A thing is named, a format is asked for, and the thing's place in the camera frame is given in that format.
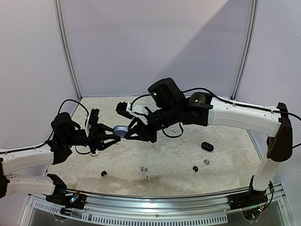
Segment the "blue earbud charging case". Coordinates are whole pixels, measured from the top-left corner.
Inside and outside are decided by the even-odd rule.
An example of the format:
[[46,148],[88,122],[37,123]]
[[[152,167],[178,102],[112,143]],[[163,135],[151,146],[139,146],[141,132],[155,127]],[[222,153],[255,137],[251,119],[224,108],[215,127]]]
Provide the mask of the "blue earbud charging case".
[[120,138],[124,138],[128,132],[129,132],[129,127],[125,125],[116,125],[113,128],[113,134]]

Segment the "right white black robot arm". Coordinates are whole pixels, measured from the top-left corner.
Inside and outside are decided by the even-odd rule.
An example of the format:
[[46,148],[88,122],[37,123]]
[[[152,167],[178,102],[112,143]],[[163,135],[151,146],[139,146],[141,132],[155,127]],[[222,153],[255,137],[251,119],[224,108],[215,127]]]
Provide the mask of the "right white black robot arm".
[[254,205],[266,190],[280,163],[288,160],[293,152],[293,129],[287,107],[259,106],[230,101],[215,95],[206,88],[194,88],[186,97],[172,78],[161,79],[148,88],[158,109],[129,102],[126,117],[131,118],[125,139],[157,141],[157,132],[177,123],[200,126],[229,126],[259,132],[267,136],[267,151],[251,189],[244,193],[243,201]]

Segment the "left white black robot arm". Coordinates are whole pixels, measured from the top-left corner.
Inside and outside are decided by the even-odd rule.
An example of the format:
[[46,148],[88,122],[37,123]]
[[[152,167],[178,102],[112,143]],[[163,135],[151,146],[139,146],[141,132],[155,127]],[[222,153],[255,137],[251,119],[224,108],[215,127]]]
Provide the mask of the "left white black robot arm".
[[46,176],[16,175],[15,172],[41,165],[63,163],[72,154],[72,146],[89,147],[91,153],[103,151],[119,142],[113,129],[98,123],[98,115],[91,114],[87,128],[71,119],[67,112],[58,114],[51,122],[53,138],[41,145],[0,151],[0,196],[10,194],[51,195],[59,204],[66,204],[70,194],[66,184],[55,174]]

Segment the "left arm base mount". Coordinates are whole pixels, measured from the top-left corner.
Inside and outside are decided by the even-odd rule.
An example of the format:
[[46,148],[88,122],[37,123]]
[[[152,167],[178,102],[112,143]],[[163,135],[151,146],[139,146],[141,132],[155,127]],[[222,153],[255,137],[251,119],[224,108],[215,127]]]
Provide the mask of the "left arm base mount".
[[62,205],[66,209],[79,209],[83,210],[86,204],[87,196],[77,192],[68,192],[66,189],[61,188],[54,191],[52,195],[46,196],[46,201]]

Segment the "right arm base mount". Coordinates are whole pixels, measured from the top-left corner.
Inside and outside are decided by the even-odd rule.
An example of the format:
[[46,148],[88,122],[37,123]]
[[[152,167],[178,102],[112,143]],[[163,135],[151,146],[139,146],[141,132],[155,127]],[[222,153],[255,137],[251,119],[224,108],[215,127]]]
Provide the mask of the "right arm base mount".
[[255,190],[252,186],[246,192],[231,194],[228,196],[228,201],[231,210],[246,208],[268,200],[266,190]]

